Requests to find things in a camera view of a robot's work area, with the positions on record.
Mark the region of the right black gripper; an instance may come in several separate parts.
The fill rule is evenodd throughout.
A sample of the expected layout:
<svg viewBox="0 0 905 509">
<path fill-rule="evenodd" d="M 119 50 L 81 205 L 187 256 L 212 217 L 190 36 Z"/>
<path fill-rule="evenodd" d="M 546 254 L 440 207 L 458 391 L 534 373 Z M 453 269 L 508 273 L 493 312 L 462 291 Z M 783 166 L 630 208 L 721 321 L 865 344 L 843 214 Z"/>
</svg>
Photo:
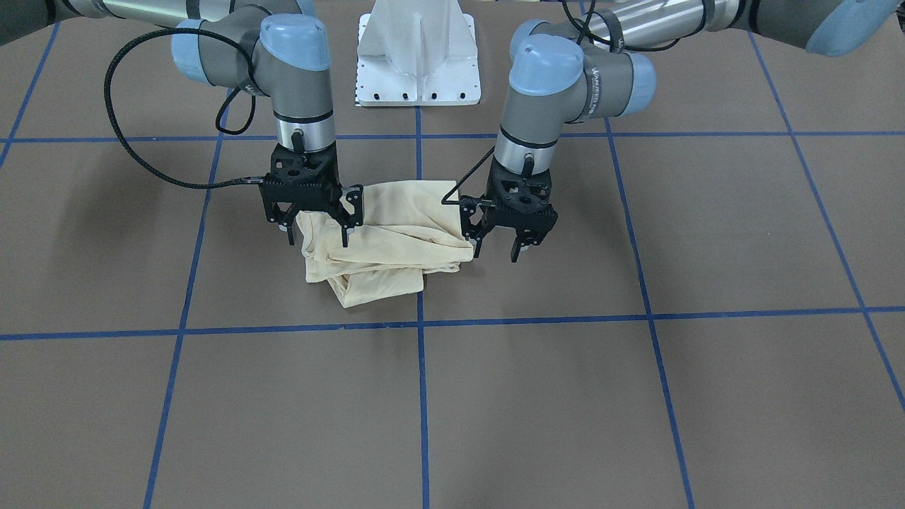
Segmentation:
<svg viewBox="0 0 905 509">
<path fill-rule="evenodd" d="M 270 223 L 281 223 L 294 246 L 290 222 L 298 212 L 327 213 L 341 226 L 343 248 L 349 247 L 351 229 L 364 223 L 364 187 L 343 187 L 337 176 L 337 147 L 297 153 L 275 145 L 271 170 L 258 184 L 265 215 Z"/>
</svg>

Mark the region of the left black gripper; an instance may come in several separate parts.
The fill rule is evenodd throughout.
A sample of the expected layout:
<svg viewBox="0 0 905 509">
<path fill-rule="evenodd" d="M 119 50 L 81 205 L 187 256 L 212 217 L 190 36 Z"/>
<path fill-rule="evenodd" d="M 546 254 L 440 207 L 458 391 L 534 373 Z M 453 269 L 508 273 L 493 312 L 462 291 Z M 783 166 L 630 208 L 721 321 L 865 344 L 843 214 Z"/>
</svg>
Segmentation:
<svg viewBox="0 0 905 509">
<path fill-rule="evenodd" d="M 482 242 L 494 228 L 512 228 L 516 232 L 511 263 L 517 263 L 523 248 L 539 245 L 557 220 L 557 212 L 549 203 L 550 194 L 549 170 L 523 176 L 492 161 L 485 193 L 478 199 L 459 199 L 462 234 L 471 240 L 473 259 L 479 258 Z"/>
</svg>

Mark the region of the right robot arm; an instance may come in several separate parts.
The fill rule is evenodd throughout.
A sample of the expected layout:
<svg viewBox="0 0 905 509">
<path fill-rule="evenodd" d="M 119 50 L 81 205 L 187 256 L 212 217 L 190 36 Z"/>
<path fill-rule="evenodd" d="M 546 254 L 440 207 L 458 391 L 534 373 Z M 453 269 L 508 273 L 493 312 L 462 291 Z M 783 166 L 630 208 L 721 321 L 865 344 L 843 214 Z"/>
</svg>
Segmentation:
<svg viewBox="0 0 905 509">
<path fill-rule="evenodd" d="M 170 37 L 181 74 L 198 83 L 268 97 L 276 120 L 269 172 L 233 178 L 208 188 L 256 186 L 268 222 L 291 232 L 300 212 L 326 213 L 348 242 L 364 222 L 359 185 L 337 177 L 331 58 L 325 25 L 310 1 L 4 1 L 2 42 L 10 43 L 71 18 L 118 18 L 155 25 L 156 31 L 126 43 L 110 62 L 103 94 L 113 132 L 139 165 L 171 184 L 193 183 L 168 176 L 140 158 L 120 129 L 111 100 L 117 65 L 143 42 Z"/>
</svg>

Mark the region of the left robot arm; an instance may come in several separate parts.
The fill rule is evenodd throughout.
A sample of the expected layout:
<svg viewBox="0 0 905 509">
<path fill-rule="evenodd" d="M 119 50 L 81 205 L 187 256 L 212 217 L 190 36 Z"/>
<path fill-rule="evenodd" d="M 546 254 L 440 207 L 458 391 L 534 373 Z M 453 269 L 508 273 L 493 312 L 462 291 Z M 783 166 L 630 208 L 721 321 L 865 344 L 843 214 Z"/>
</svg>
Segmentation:
<svg viewBox="0 0 905 509">
<path fill-rule="evenodd" d="M 510 258 L 539 245 L 555 226 L 551 165 L 563 127 L 640 112 L 657 76 L 650 54 L 726 29 L 762 35 L 809 54 L 841 56 L 868 41 L 901 10 L 899 1 L 626 1 L 592 4 L 566 22 L 523 23 L 510 42 L 512 67 L 489 176 L 480 197 L 456 205 L 462 234 L 479 256 L 494 228 L 515 233 Z"/>
</svg>

